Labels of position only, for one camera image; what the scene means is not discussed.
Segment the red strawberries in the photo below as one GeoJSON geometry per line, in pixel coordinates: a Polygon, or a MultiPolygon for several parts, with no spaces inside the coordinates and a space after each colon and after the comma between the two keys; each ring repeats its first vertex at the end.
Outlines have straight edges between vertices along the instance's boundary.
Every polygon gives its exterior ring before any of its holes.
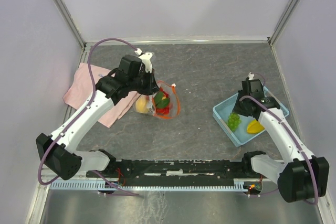
{"type": "Polygon", "coordinates": [[[160,90],[154,96],[155,111],[157,114],[167,115],[170,112],[170,97],[168,93],[160,90]]]}

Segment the yellow pear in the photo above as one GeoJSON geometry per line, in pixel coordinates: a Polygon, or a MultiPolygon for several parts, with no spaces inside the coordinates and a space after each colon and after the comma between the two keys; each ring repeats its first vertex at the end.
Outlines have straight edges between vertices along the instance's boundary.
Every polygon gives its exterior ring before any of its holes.
{"type": "Polygon", "coordinates": [[[149,111],[149,108],[147,107],[148,100],[146,96],[140,96],[136,103],[135,103],[135,109],[138,113],[146,114],[149,111]]]}

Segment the green grape bunch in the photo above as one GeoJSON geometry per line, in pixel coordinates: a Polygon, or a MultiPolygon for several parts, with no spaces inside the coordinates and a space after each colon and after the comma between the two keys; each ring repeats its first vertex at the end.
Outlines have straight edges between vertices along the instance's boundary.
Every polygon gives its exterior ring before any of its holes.
{"type": "Polygon", "coordinates": [[[235,132],[238,129],[241,122],[242,121],[240,119],[240,116],[237,113],[232,112],[228,117],[227,125],[232,132],[235,132]]]}

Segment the clear orange zip top bag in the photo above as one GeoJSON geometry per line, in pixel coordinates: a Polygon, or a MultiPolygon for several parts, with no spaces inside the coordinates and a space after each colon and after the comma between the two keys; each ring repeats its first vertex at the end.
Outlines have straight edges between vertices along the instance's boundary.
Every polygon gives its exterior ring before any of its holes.
{"type": "Polygon", "coordinates": [[[158,82],[159,90],[153,95],[140,95],[135,101],[135,112],[170,120],[178,116],[181,110],[176,93],[176,84],[158,82]]]}

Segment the yellow starfruit slice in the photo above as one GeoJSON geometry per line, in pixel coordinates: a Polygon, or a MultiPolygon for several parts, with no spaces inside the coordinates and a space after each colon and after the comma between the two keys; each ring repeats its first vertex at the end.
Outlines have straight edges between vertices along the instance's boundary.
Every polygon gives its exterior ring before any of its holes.
{"type": "Polygon", "coordinates": [[[246,128],[246,132],[249,134],[257,134],[264,130],[265,128],[257,120],[252,120],[246,128]]]}

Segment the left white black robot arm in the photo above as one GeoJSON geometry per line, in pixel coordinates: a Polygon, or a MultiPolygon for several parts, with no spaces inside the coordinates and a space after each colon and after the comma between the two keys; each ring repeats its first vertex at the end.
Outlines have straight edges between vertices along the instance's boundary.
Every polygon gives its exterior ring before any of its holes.
{"type": "Polygon", "coordinates": [[[77,146],[92,126],[129,92],[143,95],[158,92],[152,56],[146,52],[139,57],[122,57],[119,67],[95,83],[90,97],[63,125],[49,135],[41,133],[36,138],[41,164],[63,180],[91,170],[98,170],[105,177],[112,176],[116,171],[113,156],[104,150],[78,151],[77,146]]]}

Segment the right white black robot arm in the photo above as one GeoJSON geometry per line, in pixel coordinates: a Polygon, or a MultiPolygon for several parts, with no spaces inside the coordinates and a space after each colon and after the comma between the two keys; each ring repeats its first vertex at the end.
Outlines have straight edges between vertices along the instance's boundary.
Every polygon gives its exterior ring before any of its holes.
{"type": "Polygon", "coordinates": [[[286,202],[317,205],[327,191],[330,165],[325,157],[317,157],[303,144],[287,122],[278,100],[265,96],[264,85],[253,73],[242,81],[233,112],[256,119],[283,159],[280,163],[264,152],[252,152],[241,164],[243,175],[254,177],[259,173],[267,177],[277,185],[286,202]]]}

